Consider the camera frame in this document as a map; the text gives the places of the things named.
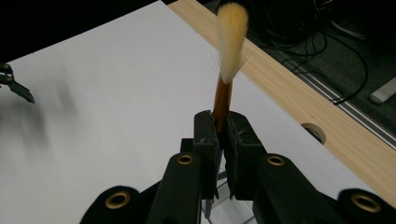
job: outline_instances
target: brush bristles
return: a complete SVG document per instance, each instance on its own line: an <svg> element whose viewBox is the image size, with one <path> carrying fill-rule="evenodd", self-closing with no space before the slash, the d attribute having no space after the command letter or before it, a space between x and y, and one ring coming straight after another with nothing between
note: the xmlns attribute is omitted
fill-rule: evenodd
<svg viewBox="0 0 396 224"><path fill-rule="evenodd" d="M241 51L248 30L248 13L236 3L228 3L218 11L220 76L230 83L242 66Z"/></svg>

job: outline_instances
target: white power strip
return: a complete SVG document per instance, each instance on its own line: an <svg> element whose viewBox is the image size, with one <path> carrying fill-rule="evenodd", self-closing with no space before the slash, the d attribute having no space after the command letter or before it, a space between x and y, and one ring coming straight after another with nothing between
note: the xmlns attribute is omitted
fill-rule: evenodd
<svg viewBox="0 0 396 224"><path fill-rule="evenodd" d="M369 98L373 103L377 105L381 105L384 102L386 102L388 98L395 93L396 93L396 77L394 77L385 85L383 85L378 90L373 92Z"/></svg>

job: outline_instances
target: black metal tool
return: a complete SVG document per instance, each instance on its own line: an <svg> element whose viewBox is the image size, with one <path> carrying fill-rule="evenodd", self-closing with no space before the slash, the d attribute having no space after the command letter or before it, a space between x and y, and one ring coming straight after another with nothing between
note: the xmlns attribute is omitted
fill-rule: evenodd
<svg viewBox="0 0 396 224"><path fill-rule="evenodd" d="M371 192L344 189L334 200L317 191L291 160L266 152L245 116L231 111L226 132L216 133L210 111L203 111L194 117L194 137L182 139L180 153L170 159L161 183L140 194L128 187L108 189L81 223L200 223L202 200L209 217L210 202L217 195L222 152L231 197L253 201L258 223L390 224L396 220L396 210ZM131 199L126 191L132 192Z"/></svg>
<svg viewBox="0 0 396 224"><path fill-rule="evenodd" d="M33 98L33 95L30 93L29 89L15 81L12 68L7 63L0 63L0 84L8 85L11 91L17 93L20 97L23 97L28 102L32 104L35 103L35 99Z"/></svg>

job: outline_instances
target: brush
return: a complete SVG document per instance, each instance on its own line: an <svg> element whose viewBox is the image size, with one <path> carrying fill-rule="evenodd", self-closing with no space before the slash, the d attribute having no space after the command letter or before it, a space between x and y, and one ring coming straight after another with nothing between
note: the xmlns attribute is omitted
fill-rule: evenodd
<svg viewBox="0 0 396 224"><path fill-rule="evenodd" d="M217 133L222 133L230 111L233 77L242 67L242 46L248 30L248 13L236 3L218 10L219 79L212 117Z"/></svg>

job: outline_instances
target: wooden plank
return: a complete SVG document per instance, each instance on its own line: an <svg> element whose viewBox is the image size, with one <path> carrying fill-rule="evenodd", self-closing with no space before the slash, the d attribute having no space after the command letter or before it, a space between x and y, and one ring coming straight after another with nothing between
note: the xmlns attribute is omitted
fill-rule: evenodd
<svg viewBox="0 0 396 224"><path fill-rule="evenodd" d="M213 13L194 0L169 7L211 45L218 44ZM297 122L319 126L326 135L324 146L396 206L396 151L248 40L244 52L242 72Z"/></svg>

